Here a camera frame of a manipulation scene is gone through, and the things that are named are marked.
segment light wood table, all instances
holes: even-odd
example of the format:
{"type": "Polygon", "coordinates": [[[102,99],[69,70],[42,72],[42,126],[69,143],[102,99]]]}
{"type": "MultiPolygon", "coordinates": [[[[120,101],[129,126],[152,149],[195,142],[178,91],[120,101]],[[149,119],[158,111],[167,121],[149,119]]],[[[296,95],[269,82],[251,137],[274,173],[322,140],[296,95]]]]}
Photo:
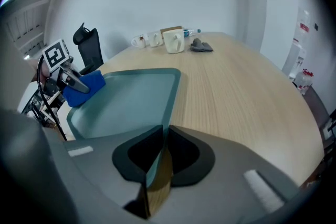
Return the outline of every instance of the light wood table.
{"type": "MultiPolygon", "coordinates": [[[[268,59],[221,33],[199,35],[214,52],[168,54],[164,46],[129,47],[100,67],[108,72],[178,68],[181,75],[171,124],[243,145],[300,186],[323,158],[321,136],[303,97],[268,59]]],[[[61,126],[73,137],[64,103],[61,126]]]]}

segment ceiling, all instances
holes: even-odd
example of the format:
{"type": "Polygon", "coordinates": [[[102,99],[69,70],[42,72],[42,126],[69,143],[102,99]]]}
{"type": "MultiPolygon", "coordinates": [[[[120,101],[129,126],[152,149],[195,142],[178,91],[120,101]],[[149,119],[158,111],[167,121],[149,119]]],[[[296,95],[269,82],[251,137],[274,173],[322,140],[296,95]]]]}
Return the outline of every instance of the ceiling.
{"type": "Polygon", "coordinates": [[[41,55],[50,0],[10,0],[0,9],[1,24],[23,57],[41,55]]]}

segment water bottle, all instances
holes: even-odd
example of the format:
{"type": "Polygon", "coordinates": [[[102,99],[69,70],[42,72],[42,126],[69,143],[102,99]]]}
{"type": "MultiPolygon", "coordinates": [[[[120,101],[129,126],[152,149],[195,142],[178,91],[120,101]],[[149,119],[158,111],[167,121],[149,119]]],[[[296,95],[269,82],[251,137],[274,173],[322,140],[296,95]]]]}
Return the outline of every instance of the water bottle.
{"type": "Polygon", "coordinates": [[[183,29],[184,37],[195,36],[197,33],[200,33],[200,29],[183,29]]]}
{"type": "Polygon", "coordinates": [[[309,82],[310,82],[310,75],[309,75],[309,71],[306,69],[306,71],[304,72],[304,76],[303,76],[302,89],[300,91],[302,95],[306,93],[306,89],[308,87],[309,82]]]}
{"type": "Polygon", "coordinates": [[[301,72],[299,72],[293,83],[295,83],[296,87],[298,88],[299,92],[301,93],[303,90],[303,87],[306,84],[306,75],[307,75],[307,69],[303,69],[301,72]]]}
{"type": "Polygon", "coordinates": [[[302,95],[305,95],[306,92],[308,91],[308,89],[309,89],[309,88],[311,87],[311,85],[313,84],[313,82],[312,82],[313,76],[314,76],[314,75],[313,75],[312,72],[308,72],[308,81],[307,81],[305,87],[303,87],[303,93],[302,93],[302,95]]]}

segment black office chair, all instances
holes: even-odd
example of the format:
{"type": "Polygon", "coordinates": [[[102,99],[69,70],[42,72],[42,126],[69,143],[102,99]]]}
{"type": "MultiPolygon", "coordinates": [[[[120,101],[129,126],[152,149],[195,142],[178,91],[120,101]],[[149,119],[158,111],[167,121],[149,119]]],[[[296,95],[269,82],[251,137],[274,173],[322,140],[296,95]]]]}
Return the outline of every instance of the black office chair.
{"type": "Polygon", "coordinates": [[[85,68],[80,71],[81,75],[91,73],[99,68],[104,62],[101,56],[97,29],[89,30],[84,23],[73,35],[73,43],[78,46],[85,68]]]}

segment teal tray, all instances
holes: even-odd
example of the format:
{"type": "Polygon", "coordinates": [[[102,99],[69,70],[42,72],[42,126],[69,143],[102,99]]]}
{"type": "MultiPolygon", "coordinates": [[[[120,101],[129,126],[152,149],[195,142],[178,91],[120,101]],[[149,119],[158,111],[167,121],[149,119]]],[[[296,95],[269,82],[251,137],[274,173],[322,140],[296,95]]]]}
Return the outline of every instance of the teal tray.
{"type": "MultiPolygon", "coordinates": [[[[163,125],[166,135],[179,87],[181,72],[175,68],[118,71],[104,75],[106,85],[67,116],[77,140],[116,135],[163,125]]],[[[153,181],[158,155],[147,173],[153,181]]]]}

